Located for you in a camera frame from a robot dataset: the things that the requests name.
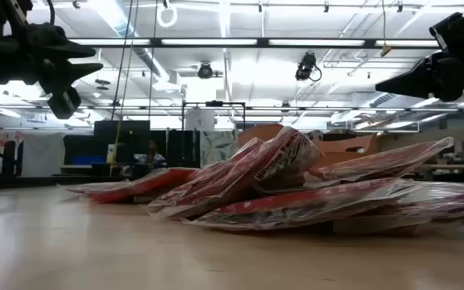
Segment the red popcorn bag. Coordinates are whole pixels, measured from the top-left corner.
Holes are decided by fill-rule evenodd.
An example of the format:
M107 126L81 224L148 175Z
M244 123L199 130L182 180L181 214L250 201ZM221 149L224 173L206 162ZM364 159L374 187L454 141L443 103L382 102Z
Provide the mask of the red popcorn bag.
M215 209L191 226L219 230L281 230L347 218L409 194L404 180L383 178L241 201Z
M62 186L62 189L88 197L97 203L117 203L134 197L151 199L185 184L198 168L160 168L137 180Z
M309 169L304 174L304 185L318 188L362 180L400 177L453 145L454 138L445 137L438 141L416 143L323 168Z
M227 161L198 170L192 179L146 205L154 218L180 220L216 209L234 195L232 187L251 169L264 141L254 138Z

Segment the white board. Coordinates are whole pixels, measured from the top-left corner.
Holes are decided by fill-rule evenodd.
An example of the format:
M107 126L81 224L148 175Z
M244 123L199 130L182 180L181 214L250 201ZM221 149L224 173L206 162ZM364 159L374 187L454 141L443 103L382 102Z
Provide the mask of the white board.
M215 111L192 109L184 116L184 129L186 131L213 131L215 129Z

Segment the person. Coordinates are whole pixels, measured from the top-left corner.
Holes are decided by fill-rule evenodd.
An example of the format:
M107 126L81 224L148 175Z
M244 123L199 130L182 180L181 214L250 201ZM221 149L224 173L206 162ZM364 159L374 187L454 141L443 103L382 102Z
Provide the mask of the person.
M146 154L134 154L135 161L140 164L145 164L149 169L166 168L167 160L158 152L157 143L150 140Z

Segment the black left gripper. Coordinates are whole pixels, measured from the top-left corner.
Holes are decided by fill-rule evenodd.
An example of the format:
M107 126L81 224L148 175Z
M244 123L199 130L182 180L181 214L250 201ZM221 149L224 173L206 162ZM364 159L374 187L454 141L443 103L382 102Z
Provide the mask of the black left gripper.
M91 47L72 42L64 30L55 25L56 12L52 0L45 0L49 21L30 24L26 13L33 9L31 0L0 0L11 27L11 38L17 43L17 56L23 62L23 80L39 83L51 97L48 106L58 119L69 119L81 104L73 83L103 68L101 63L72 64L70 58L86 58L96 54Z

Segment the silver ventilation duct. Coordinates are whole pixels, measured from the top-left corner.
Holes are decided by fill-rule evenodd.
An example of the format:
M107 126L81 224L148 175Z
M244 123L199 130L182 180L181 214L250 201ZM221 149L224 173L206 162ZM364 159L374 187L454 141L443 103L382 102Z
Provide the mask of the silver ventilation duct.
M118 0L88 0L88 3L117 36L127 40L134 39L131 51L150 69L157 81L169 80L168 72L152 55L152 51L136 46L139 34L135 31L135 25L131 22L132 18L125 15L122 5L118 3Z

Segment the thin black frame rail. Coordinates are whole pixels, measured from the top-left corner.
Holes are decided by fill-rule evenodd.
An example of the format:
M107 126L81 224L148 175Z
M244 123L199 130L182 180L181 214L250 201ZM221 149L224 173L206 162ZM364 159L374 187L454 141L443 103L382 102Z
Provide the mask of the thin black frame rail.
M454 113L464 112L464 107L405 107L405 108L387 108L387 107L318 107L318 106L298 106L298 107L274 107L274 106L124 106L123 110L179 110L197 108L202 110L243 110L243 111L297 111L297 112L343 112L343 111L395 111L395 112L439 112ZM46 106L25 106L25 105L0 105L0 109L8 110L51 110Z

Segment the white cloth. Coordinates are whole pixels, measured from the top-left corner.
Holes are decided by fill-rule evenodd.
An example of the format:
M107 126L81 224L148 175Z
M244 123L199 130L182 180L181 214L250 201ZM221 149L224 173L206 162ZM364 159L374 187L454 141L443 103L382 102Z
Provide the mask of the white cloth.
M63 133L24 134L22 177L50 177L64 165Z

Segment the blue box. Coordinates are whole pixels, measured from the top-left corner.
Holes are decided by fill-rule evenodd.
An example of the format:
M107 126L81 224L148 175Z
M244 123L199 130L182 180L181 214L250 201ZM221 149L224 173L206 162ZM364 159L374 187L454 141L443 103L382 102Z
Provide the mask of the blue box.
M106 157L101 155L75 155L71 158L72 165L104 164Z

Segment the black frame bar with lights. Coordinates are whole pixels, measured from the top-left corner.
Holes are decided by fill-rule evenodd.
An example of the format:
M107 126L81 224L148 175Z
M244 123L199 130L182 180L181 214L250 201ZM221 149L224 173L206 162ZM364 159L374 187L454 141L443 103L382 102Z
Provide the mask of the black frame bar with lights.
M71 38L92 48L332 48L434 49L434 39L304 39L304 38Z

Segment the orange plastic basket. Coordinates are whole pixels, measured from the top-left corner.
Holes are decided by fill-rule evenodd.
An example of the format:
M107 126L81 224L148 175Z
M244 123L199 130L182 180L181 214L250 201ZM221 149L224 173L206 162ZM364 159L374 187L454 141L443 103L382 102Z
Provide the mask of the orange plastic basket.
M269 124L255 126L238 135L238 145L241 147L253 138L268 141L274 138L283 126ZM342 133L323 133L314 130L307 133L309 139L323 153L323 156L313 165L313 168L322 168L348 160L358 159L379 152L377 135L357 136L348 130Z

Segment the black stand frame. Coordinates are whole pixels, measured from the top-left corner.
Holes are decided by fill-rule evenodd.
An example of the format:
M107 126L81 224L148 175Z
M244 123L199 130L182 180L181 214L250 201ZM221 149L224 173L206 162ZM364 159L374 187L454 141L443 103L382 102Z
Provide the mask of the black stand frame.
M234 117L242 118L242 125L240 128L243 130L246 126L246 104L244 102L223 102L223 101L205 101L205 102L186 102L183 101L181 105L181 130L184 129L184 116L188 110L203 109L215 111L215 129L219 130L236 130L235 123L237 122ZM223 113L230 121L231 128L226 128L226 121L219 120L219 114Z

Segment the black partition panel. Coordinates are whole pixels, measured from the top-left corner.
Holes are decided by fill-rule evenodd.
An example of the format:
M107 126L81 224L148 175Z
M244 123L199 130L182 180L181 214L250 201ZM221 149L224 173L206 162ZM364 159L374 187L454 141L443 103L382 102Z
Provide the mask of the black partition panel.
M199 168L200 132L197 130L151 130L158 152L171 167Z

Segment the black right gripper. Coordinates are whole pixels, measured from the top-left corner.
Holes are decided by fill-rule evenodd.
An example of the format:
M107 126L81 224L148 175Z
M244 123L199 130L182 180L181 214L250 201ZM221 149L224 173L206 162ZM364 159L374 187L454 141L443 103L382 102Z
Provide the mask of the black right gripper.
M375 85L380 92L419 97L434 97L451 102L464 91L464 15L454 13L429 28L441 51L431 60L419 60L396 77Z

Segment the wooden background table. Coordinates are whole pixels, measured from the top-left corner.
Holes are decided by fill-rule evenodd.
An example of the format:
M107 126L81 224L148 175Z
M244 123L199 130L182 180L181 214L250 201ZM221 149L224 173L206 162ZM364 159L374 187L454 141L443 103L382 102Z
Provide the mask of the wooden background table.
M432 170L464 170L464 164L422 164L415 169L415 172L425 172Z

